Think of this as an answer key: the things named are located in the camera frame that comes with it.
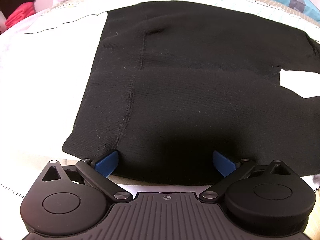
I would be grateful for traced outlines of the red clothing pile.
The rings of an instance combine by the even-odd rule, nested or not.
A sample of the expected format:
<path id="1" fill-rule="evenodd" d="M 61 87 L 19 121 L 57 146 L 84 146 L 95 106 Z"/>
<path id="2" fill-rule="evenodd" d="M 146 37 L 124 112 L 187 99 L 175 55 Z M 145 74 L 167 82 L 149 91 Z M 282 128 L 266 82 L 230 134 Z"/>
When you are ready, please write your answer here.
<path id="1" fill-rule="evenodd" d="M 23 19 L 36 13 L 34 2 L 26 2 L 20 5 L 6 20 L 5 26 L 7 29 L 22 21 Z"/>

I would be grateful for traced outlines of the black pants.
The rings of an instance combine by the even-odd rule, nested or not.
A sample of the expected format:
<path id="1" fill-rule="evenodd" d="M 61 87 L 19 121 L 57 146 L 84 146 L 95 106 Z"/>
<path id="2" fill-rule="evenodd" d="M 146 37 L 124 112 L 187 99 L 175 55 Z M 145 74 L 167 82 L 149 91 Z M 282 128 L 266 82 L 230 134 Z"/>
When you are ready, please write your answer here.
<path id="1" fill-rule="evenodd" d="M 111 10 L 63 151 L 118 150 L 115 174 L 176 185 L 220 179 L 213 153 L 300 176 L 319 172 L 319 97 L 280 71 L 319 72 L 304 31 L 210 5 L 161 1 Z"/>

